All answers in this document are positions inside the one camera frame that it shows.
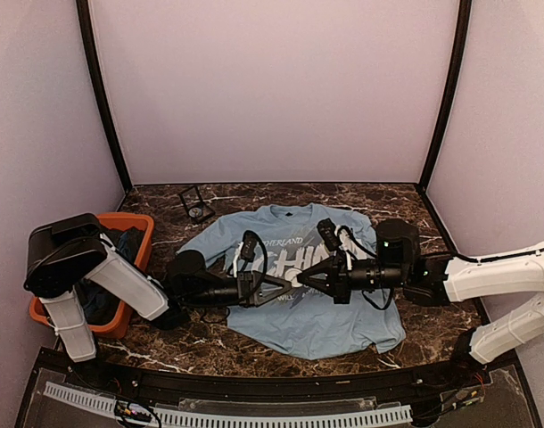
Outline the light blue printed t-shirt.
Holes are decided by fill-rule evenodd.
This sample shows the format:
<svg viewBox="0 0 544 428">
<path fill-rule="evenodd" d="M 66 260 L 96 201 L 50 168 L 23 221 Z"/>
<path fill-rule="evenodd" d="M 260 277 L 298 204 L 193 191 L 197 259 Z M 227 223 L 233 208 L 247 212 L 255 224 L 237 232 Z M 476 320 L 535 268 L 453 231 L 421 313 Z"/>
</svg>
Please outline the light blue printed t-shirt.
<svg viewBox="0 0 544 428">
<path fill-rule="evenodd" d="M 268 275 L 291 282 L 293 288 L 259 308 L 231 308 L 227 326 L 270 349 L 307 360 L 337 357 L 369 346 L 380 353 L 394 349 L 406 333 L 387 291 L 377 290 L 369 298 L 355 291 L 349 304 L 336 305 L 329 296 L 297 282 L 300 272 L 329 256 L 317 230 L 317 223 L 325 218 L 353 232 L 357 243 L 351 251 L 358 258 L 375 250 L 369 217 L 315 203 L 268 205 L 222 216 L 182 248 L 199 251 L 209 265 L 219 258 L 231 265 L 245 231 L 262 239 L 267 254 L 258 253 L 248 268 L 260 270 L 266 264 Z"/>
</svg>

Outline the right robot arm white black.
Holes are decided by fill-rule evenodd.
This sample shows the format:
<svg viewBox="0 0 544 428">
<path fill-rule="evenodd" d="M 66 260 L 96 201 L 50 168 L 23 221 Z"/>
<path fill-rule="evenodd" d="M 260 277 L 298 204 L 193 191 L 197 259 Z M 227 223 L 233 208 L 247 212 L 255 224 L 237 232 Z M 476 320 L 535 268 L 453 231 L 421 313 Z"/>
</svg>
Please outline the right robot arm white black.
<svg viewBox="0 0 544 428">
<path fill-rule="evenodd" d="M 401 289 L 423 307 L 447 306 L 490 295 L 529 292 L 532 297 L 498 320 L 459 335 L 441 378 L 451 387 L 463 385 L 476 368 L 544 335 L 544 241 L 515 252 L 471 258 L 459 253 L 422 254 L 418 229 L 393 218 L 375 227 L 376 250 L 352 256 L 351 231 L 330 219 L 317 225 L 331 255 L 300 272 L 299 283 L 350 302 L 352 292 Z"/>
</svg>

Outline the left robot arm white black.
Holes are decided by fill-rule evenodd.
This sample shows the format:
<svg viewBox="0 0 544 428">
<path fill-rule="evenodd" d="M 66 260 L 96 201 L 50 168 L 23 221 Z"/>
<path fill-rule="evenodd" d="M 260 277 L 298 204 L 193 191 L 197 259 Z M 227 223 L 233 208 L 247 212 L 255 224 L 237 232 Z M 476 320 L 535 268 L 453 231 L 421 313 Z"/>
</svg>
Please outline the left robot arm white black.
<svg viewBox="0 0 544 428">
<path fill-rule="evenodd" d="M 109 239 L 98 217 L 81 214 L 35 228 L 28 240 L 23 287 L 40 299 L 78 375 L 94 389 L 112 381 L 111 367 L 98 347 L 75 290 L 91 281 L 128 304 L 161 330 L 187 321 L 187 308 L 257 308 L 292 289 L 268 268 L 248 271 L 234 265 L 231 276 L 208 271 L 198 251 L 182 251 L 168 265 L 164 282 L 128 261 Z"/>
</svg>

